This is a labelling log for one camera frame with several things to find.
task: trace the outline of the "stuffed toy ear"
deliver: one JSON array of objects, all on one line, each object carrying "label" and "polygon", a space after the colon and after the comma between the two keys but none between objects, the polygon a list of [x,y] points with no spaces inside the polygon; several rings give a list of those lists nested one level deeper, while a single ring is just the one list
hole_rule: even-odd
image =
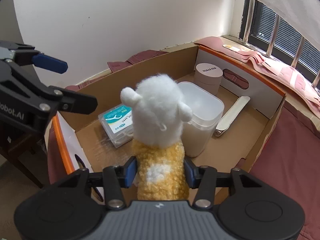
[{"label": "stuffed toy ear", "polygon": [[183,102],[178,103],[179,116],[181,121],[189,122],[192,118],[192,109]]},{"label": "stuffed toy ear", "polygon": [[121,90],[120,99],[125,106],[134,107],[142,99],[142,96],[127,87]]}]

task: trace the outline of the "printed label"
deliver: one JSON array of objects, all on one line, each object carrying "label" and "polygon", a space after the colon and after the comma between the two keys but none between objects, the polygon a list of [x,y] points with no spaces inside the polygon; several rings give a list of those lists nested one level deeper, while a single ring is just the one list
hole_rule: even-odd
[{"label": "printed label", "polygon": [[120,106],[103,115],[113,133],[117,133],[132,124],[131,108]]},{"label": "printed label", "polygon": [[0,102],[0,110],[5,112],[7,115],[12,115],[16,118],[19,118],[21,121],[24,120],[24,113],[17,112],[14,108],[8,107],[6,104]]},{"label": "printed label", "polygon": [[212,67],[212,68],[208,68],[208,69],[204,69],[203,72],[209,71],[209,70],[214,70],[216,69],[216,67]]}]

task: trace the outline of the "translucent plastic box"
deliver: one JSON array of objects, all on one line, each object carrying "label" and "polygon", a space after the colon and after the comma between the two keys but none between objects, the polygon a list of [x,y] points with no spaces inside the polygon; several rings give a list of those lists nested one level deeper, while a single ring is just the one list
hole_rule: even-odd
[{"label": "translucent plastic box", "polygon": [[130,107],[120,104],[100,114],[98,119],[116,148],[133,138]]},{"label": "translucent plastic box", "polygon": [[178,86],[186,104],[193,111],[191,121],[183,126],[182,143],[187,156],[197,157],[213,135],[222,117],[224,104],[219,98],[193,83],[180,82]]}]

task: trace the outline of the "wooden chair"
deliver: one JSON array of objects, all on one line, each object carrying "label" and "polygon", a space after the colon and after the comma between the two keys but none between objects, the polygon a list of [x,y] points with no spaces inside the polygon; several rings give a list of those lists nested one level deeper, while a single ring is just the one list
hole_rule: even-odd
[{"label": "wooden chair", "polygon": [[[26,134],[12,128],[7,124],[0,123],[0,154],[6,158],[13,166],[20,170],[25,176],[27,176],[34,184],[39,188],[43,187],[43,184],[19,161],[19,156],[25,151],[34,153],[32,147],[36,146],[36,143],[41,139],[38,136]],[[14,129],[14,138],[12,141],[8,141],[8,130]]]}]

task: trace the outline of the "white plastic container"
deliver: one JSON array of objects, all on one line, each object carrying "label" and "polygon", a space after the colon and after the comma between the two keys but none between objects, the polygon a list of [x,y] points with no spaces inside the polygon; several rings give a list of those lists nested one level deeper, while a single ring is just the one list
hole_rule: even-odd
[{"label": "white plastic container", "polygon": [[224,104],[193,83],[180,82],[178,86],[184,94],[185,103],[193,111],[191,121],[184,124],[182,143],[187,156],[197,157],[213,135],[222,117]]}]

